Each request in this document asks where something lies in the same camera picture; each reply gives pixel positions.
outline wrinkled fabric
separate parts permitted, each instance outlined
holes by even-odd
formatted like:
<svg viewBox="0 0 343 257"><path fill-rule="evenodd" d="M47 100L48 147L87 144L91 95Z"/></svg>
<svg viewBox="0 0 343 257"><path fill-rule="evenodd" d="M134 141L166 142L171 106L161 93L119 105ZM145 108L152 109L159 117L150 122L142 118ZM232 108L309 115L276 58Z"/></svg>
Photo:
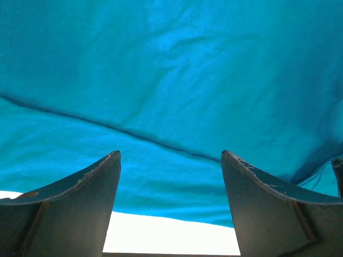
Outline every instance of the wrinkled fabric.
<svg viewBox="0 0 343 257"><path fill-rule="evenodd" d="M120 150L116 211L232 226L227 149L337 195L342 14L339 0L0 1L0 190Z"/></svg>

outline turquoise cloth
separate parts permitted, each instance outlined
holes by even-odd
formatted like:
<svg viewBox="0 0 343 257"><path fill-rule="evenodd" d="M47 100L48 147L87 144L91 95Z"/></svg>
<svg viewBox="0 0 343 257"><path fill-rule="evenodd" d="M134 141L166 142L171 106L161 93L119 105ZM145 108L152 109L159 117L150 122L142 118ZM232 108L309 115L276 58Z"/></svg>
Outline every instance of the turquoise cloth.
<svg viewBox="0 0 343 257"><path fill-rule="evenodd" d="M337 195L342 13L340 0L0 1L0 190L120 150L116 211L232 226L227 149Z"/></svg>

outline teal fabric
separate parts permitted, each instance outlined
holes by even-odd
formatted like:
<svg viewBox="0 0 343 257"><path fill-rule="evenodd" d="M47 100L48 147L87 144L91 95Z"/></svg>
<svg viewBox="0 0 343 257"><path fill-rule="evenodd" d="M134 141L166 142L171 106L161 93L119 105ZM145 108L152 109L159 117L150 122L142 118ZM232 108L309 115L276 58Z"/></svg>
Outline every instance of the teal fabric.
<svg viewBox="0 0 343 257"><path fill-rule="evenodd" d="M337 194L318 174L343 153L342 13L339 0L0 1L0 190L120 150L115 210L232 226L227 149Z"/></svg>

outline dark ridge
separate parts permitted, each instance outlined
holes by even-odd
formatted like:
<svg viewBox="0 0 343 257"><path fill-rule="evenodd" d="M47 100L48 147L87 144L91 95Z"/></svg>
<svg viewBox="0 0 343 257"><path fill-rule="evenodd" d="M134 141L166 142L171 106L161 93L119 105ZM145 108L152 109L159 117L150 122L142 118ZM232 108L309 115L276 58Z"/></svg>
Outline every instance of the dark ridge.
<svg viewBox="0 0 343 257"><path fill-rule="evenodd" d="M109 124L106 124L104 122L99 122L99 121L88 119L88 118L85 118L85 117L80 117L80 116L77 116L77 115L68 114L68 113L64 113L64 112L61 112L61 111L56 111L56 110L52 110L52 109L49 109L49 108L41 107L39 105L36 105L36 104L33 104L33 103L27 103L27 102L24 102L22 100L15 99L13 97L9 97L9 96L4 95L4 94L0 94L0 97L5 99L5 100L7 100L7 101L9 101L9 102L11 102L12 104L15 104L15 105L19 106L19 107L23 107L23 108L27 108L27 109L32 109L32 110L40 111L40 112L45 112L45 113L48 113L48 114L68 117L68 118L72 118L72 119L82 120L83 122L88 122L88 123L91 123L91 124L94 124L94 125L106 127L108 129L111 129L111 130L114 130L114 131L117 131L117 132L121 132L121 133L130 135L130 136L132 136L134 138L137 138L139 140L144 140L144 141L148 141L148 142L154 143L154 144L156 144L158 146L161 146L161 147L169 149L169 150L173 150L173 151L181 152L181 153L186 153L186 154L189 154L189 155L192 155L192 156L195 156L195 157L201 157L201 158L205 158L205 159L208 159L208 160L220 163L220 158L215 158L215 157L208 156L208 155L201 154L201 153L193 153L193 152L189 152L187 150L184 150L182 148L170 146L170 145L168 145L166 143L157 141L155 139L146 137L144 135L140 135L138 133L134 133L134 132L122 129L119 126L116 126L116 125L109 125Z"/></svg>

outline white surface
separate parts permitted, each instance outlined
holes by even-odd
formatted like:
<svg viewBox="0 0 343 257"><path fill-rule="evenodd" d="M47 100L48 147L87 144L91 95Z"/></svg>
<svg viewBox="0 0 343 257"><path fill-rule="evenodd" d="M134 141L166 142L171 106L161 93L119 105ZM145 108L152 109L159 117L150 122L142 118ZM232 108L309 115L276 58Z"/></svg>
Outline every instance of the white surface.
<svg viewBox="0 0 343 257"><path fill-rule="evenodd" d="M17 192L0 191L0 198ZM113 211L104 252L239 255L234 229Z"/></svg>

